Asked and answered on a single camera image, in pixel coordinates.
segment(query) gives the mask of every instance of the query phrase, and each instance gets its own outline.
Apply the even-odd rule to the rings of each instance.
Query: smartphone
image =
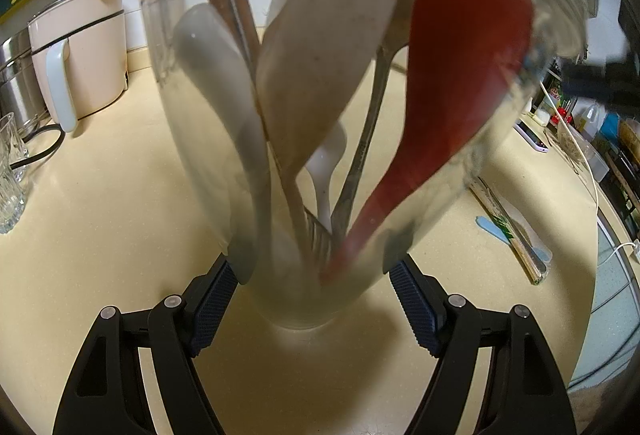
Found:
[[[516,131],[523,136],[523,138],[525,139],[525,141],[527,141],[531,147],[536,150],[537,152],[542,152],[543,154],[546,154],[546,152],[549,151],[548,146],[543,143],[540,138],[536,135],[536,133],[529,128],[529,126],[525,125],[523,122],[518,121],[515,125],[513,125],[513,128],[516,129]]]

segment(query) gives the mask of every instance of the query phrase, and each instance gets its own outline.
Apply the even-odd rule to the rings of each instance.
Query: silver screw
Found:
[[[175,309],[180,303],[182,303],[182,298],[175,294],[164,299],[164,306],[169,309]]]
[[[449,303],[452,304],[453,307],[462,308],[466,305],[466,300],[464,296],[460,296],[460,294],[452,294],[449,296]]]
[[[520,316],[521,318],[528,318],[531,315],[531,311],[524,305],[516,305],[513,311],[516,313],[516,316]]]
[[[105,307],[100,311],[100,317],[104,320],[108,320],[116,316],[116,307]]]

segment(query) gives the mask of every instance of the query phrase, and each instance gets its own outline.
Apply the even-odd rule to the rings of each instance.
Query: countertop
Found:
[[[372,70],[353,102],[363,115],[371,81]],[[401,105],[403,92],[404,77],[392,72],[386,98]],[[384,136],[385,126],[376,134]],[[51,140],[41,136],[30,148]],[[514,130],[482,176],[553,251],[548,279],[531,285],[510,248],[476,226],[485,213],[469,192],[412,255],[449,293],[478,307],[527,304],[568,382],[593,299],[595,204],[558,152],[540,154]],[[220,253],[150,69],[132,73],[118,101],[81,120],[59,152],[30,168],[28,204],[14,231],[0,236],[0,253],[0,386],[37,435],[50,434],[68,373],[100,310],[152,307],[181,293]],[[141,353],[156,428],[169,434],[150,352]],[[475,424],[489,355],[481,349],[459,433]],[[329,325],[297,333],[265,321],[239,288],[214,344],[196,359],[225,430],[265,435],[404,433],[434,365],[386,278]]]

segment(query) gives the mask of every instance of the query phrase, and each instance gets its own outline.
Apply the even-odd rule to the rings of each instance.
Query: pot handle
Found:
[[[47,82],[58,122],[65,132],[72,132],[78,126],[78,116],[74,107],[69,83],[66,80],[65,60],[69,57],[69,40],[65,38],[54,43],[47,51]]]

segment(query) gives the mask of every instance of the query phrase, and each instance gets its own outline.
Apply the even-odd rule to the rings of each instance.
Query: red spoon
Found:
[[[402,138],[322,281],[350,265],[385,218],[491,118],[521,69],[533,14],[532,0],[415,0]]]

